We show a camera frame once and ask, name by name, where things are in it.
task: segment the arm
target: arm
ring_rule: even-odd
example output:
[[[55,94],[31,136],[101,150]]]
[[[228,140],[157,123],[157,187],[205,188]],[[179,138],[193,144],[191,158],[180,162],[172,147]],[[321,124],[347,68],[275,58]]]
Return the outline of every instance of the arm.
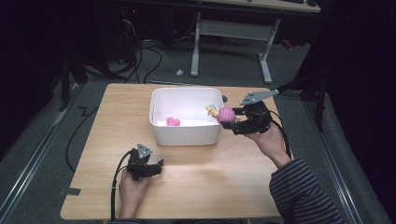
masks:
[[[246,137],[278,168],[272,175],[270,191],[285,223],[344,223],[307,164],[302,159],[292,161],[286,154],[282,134],[274,124],[265,133]]]
[[[144,177],[140,182],[134,181],[132,175],[126,170],[122,170],[119,184],[121,209],[119,220],[113,223],[140,223],[135,218],[137,208],[142,202],[146,189],[149,185],[150,177]]]

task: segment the pink toy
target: pink toy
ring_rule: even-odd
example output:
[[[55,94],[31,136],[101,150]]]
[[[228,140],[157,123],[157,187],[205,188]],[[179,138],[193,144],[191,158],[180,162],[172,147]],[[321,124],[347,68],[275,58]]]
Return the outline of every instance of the pink toy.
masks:
[[[206,110],[208,113],[207,115],[212,115],[218,122],[235,122],[236,115],[231,108],[223,107],[218,111],[214,105],[209,105],[206,107]]]
[[[218,122],[234,122],[235,121],[235,112],[231,108],[224,107],[219,111],[219,115],[217,117]]]
[[[167,126],[180,126],[180,120],[174,119],[174,118],[168,118],[166,120],[166,125]]]

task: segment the wire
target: wire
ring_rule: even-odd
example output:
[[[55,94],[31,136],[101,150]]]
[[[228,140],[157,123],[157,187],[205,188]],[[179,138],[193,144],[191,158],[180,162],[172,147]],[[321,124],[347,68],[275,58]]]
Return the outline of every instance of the wire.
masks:
[[[182,40],[182,39],[185,39],[185,38],[190,38],[190,37],[193,36],[193,35],[191,35],[191,30],[192,30],[192,27],[195,24],[196,17],[197,17],[197,12],[194,13],[194,17],[192,18],[192,22],[191,22],[191,26],[190,26],[189,31],[185,35],[183,35],[181,38],[175,39],[174,41]]]
[[[284,142],[285,142],[286,154],[288,154],[288,156],[291,158],[291,149],[290,149],[289,138],[288,138],[288,136],[286,135],[286,132],[285,132],[285,129],[284,129],[285,126],[283,126],[282,119],[280,118],[280,116],[279,116],[276,112],[270,110],[270,113],[275,114],[275,115],[279,118],[279,120],[280,120],[280,124],[277,123],[277,122],[274,121],[274,120],[272,120],[272,122],[273,122],[273,123],[277,126],[277,128],[282,132],[283,140],[284,140]]]
[[[205,36],[204,39],[207,40],[208,42],[211,42],[211,43],[216,42],[216,40],[215,40],[215,41],[212,41],[208,36]],[[202,49],[218,49],[218,48],[220,48],[220,47],[222,46],[222,44],[223,44],[223,38],[221,38],[221,39],[219,40],[219,44],[218,44],[217,46],[215,46],[214,48],[206,48],[206,47],[202,46],[201,44],[200,44],[199,46],[200,46],[200,48],[202,48]]]
[[[111,221],[114,221],[114,219],[116,219],[116,186],[117,186],[117,176],[119,175],[120,170],[122,170],[123,168],[125,168],[126,166],[121,167],[123,161],[125,160],[125,158],[128,155],[132,154],[132,150],[129,150],[127,153],[125,153],[125,155],[123,155],[123,157],[120,160],[119,165],[117,166],[117,170],[116,173],[114,174],[114,178],[113,178],[113,184],[111,186],[111,201],[110,201],[110,206],[111,206]]]
[[[71,145],[72,140],[74,139],[74,136],[76,135],[76,133],[78,132],[79,128],[82,126],[82,124],[85,122],[85,120],[87,120],[97,109],[99,108],[99,106],[97,106],[88,116],[85,117],[84,120],[81,121],[81,123],[77,126],[77,128],[74,130],[72,136],[69,138],[69,142],[67,143],[67,147],[66,147],[66,152],[65,152],[65,157],[66,157],[66,162],[67,162],[67,166],[70,168],[70,170],[75,173],[76,169],[73,168],[73,166],[70,164],[69,161],[69,148]]]
[[[237,43],[237,42],[228,40],[228,38],[224,38],[223,41],[224,41],[224,42],[227,42],[227,43],[230,43],[230,44],[237,45],[237,46],[246,46],[246,45],[249,45],[249,44],[253,44],[253,43],[258,42],[258,40],[249,39],[247,42],[244,42],[244,43]]]
[[[179,43],[179,42],[182,42],[182,41],[187,42],[186,40],[189,40],[189,39],[191,39],[192,37],[193,37],[193,35],[192,35],[192,36],[189,36],[189,37],[186,37],[186,38],[184,38],[184,39],[179,39],[178,41],[175,41],[174,44],[176,44],[176,45],[178,45],[178,46],[181,46],[181,47],[189,47],[189,46],[192,46],[192,45],[195,44],[194,40],[189,41],[188,44],[180,44],[180,43]]]
[[[146,84],[146,80],[147,80],[148,76],[149,76],[155,69],[157,69],[158,66],[160,66],[161,62],[163,61],[163,56],[161,56],[161,53],[158,52],[157,50],[155,50],[155,49],[146,49],[146,50],[151,50],[151,51],[157,53],[158,56],[160,56],[160,60],[158,61],[157,65],[155,65],[155,67],[154,67],[153,69],[151,69],[151,70],[145,75],[145,78],[143,79],[143,84]]]
[[[127,72],[135,66],[136,60],[134,59],[134,49],[135,49],[135,44],[138,43],[139,39],[140,39],[140,35],[134,28],[134,24],[132,22],[130,22],[129,20],[126,20],[126,19],[122,19],[121,22],[122,22],[123,28],[124,28],[123,34],[126,39],[126,50],[127,50],[127,54],[128,54],[127,57],[129,58],[129,62],[125,67],[112,72],[113,74],[116,74],[116,75]],[[92,71],[88,67],[85,67],[85,70],[87,73],[92,74],[94,76],[102,76],[103,75],[103,73],[98,73],[98,72]]]
[[[155,40],[155,39],[143,40],[142,43],[141,43],[141,45],[140,45],[140,47],[143,46],[143,43],[144,43],[144,42],[154,42],[154,45],[153,45],[153,46],[145,47],[145,49],[153,49],[153,48],[157,47],[159,41],[158,41],[158,40]]]
[[[136,81],[137,84],[140,84],[140,80],[139,80],[139,75],[137,74],[137,68],[140,66],[140,64],[142,63],[142,58],[143,58],[143,53],[142,53],[142,44],[140,43],[140,47],[139,47],[139,52],[140,52],[140,57],[139,57],[139,62],[134,66],[134,71],[131,72],[131,74],[125,78],[124,83],[127,83],[129,78],[132,76],[133,73],[136,73]]]

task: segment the black tape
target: black tape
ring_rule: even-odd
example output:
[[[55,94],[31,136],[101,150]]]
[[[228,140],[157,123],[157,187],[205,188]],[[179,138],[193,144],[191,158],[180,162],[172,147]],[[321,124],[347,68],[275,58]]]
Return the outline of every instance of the black tape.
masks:
[[[81,192],[81,189],[73,189],[73,188],[61,188],[61,190],[59,190],[59,195],[76,195],[78,196],[79,193]]]

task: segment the white container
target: white container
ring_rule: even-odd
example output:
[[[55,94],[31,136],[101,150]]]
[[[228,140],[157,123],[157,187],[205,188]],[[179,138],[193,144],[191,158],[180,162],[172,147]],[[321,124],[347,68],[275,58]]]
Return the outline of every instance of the white container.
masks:
[[[161,88],[151,95],[149,121],[160,146],[200,146],[218,142],[221,125],[207,115],[206,107],[223,108],[221,93],[214,88]],[[167,119],[180,126],[167,126]]]

